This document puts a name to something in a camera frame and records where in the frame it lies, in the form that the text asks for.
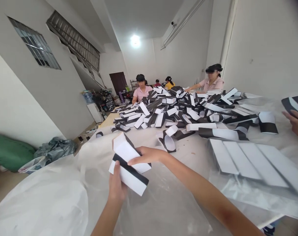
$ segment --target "green bag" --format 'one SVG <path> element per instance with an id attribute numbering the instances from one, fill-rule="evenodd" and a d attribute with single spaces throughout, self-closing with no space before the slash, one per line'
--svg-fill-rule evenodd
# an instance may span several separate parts
<path id="1" fill-rule="evenodd" d="M 24 142 L 0 134 L 0 165 L 17 172 L 20 167 L 33 160 L 34 148 Z"/>

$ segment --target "forearm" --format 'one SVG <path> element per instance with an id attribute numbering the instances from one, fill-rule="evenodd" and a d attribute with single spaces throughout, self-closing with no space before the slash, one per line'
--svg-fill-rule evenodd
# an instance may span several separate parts
<path id="1" fill-rule="evenodd" d="M 138 97 L 133 97 L 133 99 L 132 99 L 132 104 L 135 104 L 136 102 L 137 102 L 137 100 L 138 100 Z"/>
<path id="2" fill-rule="evenodd" d="M 112 236 L 122 208 L 122 201 L 108 200 L 91 236 Z"/>
<path id="3" fill-rule="evenodd" d="M 161 162 L 192 192 L 195 199 L 214 215 L 233 235 L 261 235 L 251 223 L 216 187 L 201 175 L 167 154 Z"/>
<path id="4" fill-rule="evenodd" d="M 200 87 L 201 87 L 201 85 L 200 85 L 199 83 L 197 83 L 197 84 L 191 86 L 191 87 L 189 88 L 189 90 L 197 89 L 197 88 L 200 88 Z"/>

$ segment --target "yellow shirt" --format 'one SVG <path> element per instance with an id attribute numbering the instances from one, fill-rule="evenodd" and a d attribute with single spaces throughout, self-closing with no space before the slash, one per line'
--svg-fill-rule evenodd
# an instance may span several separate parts
<path id="1" fill-rule="evenodd" d="M 165 88 L 166 88 L 167 90 L 170 90 L 172 87 L 175 86 L 175 83 L 174 83 L 174 82 L 173 82 L 173 84 L 174 84 L 174 85 L 172 85 L 170 82 L 168 82 L 168 83 L 165 85 Z"/>

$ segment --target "window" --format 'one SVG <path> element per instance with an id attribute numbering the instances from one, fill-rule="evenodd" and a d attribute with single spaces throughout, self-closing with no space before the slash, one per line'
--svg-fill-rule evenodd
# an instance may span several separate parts
<path id="1" fill-rule="evenodd" d="M 61 70 L 43 35 L 10 17 L 9 19 L 40 66 Z"/>
<path id="2" fill-rule="evenodd" d="M 47 20 L 47 26 L 51 31 L 57 34 L 67 46 L 70 46 L 83 61 L 87 62 L 99 72 L 100 52 L 57 11 L 54 11 Z"/>

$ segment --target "woman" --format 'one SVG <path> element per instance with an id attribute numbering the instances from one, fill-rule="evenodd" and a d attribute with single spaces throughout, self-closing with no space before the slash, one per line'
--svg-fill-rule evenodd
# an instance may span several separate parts
<path id="1" fill-rule="evenodd" d="M 181 163 L 166 151 L 139 147 L 142 156 L 131 159 L 128 165 L 161 162 L 194 195 L 196 201 L 215 216 L 234 236 L 263 236 L 215 186 Z M 120 163 L 116 161 L 114 175 L 109 177 L 109 197 L 91 236 L 112 236 L 118 215 L 127 195 L 127 186 L 120 179 Z"/>
<path id="2" fill-rule="evenodd" d="M 159 80 L 155 80 L 155 85 L 154 85 L 154 87 L 159 87 L 159 86 L 161 86 L 161 84 L 159 83 L 160 81 Z"/>
<path id="3" fill-rule="evenodd" d="M 166 90 L 170 90 L 172 87 L 175 86 L 175 83 L 172 82 L 172 78 L 170 76 L 166 77 L 165 81 L 167 84 L 165 85 Z"/>
<path id="4" fill-rule="evenodd" d="M 188 92 L 189 90 L 197 89 L 200 87 L 204 87 L 204 90 L 201 93 L 207 93 L 208 90 L 213 90 L 213 89 L 220 89 L 222 91 L 224 81 L 221 79 L 221 74 L 220 74 L 221 71 L 222 71 L 222 67 L 220 64 L 214 64 L 212 66 L 209 66 L 208 69 L 206 69 L 208 78 L 186 89 L 185 92 Z"/>
<path id="5" fill-rule="evenodd" d="M 150 86 L 146 86 L 146 79 L 143 74 L 139 74 L 136 77 L 139 88 L 137 88 L 133 93 L 132 104 L 135 104 L 137 101 L 140 102 L 143 97 L 147 97 L 149 92 L 153 90 Z"/>

